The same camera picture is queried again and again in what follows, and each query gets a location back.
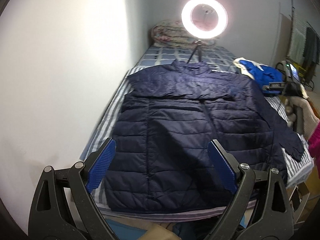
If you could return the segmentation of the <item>pink right sleeve forearm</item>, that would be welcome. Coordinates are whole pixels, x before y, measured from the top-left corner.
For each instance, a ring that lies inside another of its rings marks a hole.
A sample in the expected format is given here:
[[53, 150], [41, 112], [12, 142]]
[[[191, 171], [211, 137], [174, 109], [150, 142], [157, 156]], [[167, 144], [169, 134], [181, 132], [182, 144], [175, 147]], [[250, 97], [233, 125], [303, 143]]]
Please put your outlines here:
[[315, 131], [312, 133], [310, 139], [308, 140], [309, 143], [309, 153], [313, 157], [318, 176], [320, 176], [320, 124], [317, 125]]

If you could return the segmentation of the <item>right gloved hand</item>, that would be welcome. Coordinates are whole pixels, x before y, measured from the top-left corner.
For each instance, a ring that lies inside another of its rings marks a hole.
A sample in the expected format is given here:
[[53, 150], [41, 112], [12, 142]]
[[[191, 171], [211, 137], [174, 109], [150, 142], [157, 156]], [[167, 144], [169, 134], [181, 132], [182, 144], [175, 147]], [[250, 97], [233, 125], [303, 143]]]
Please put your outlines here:
[[296, 115], [296, 131], [309, 141], [319, 126], [319, 118], [315, 115], [308, 100], [290, 96], [287, 98], [287, 107], [290, 107]]

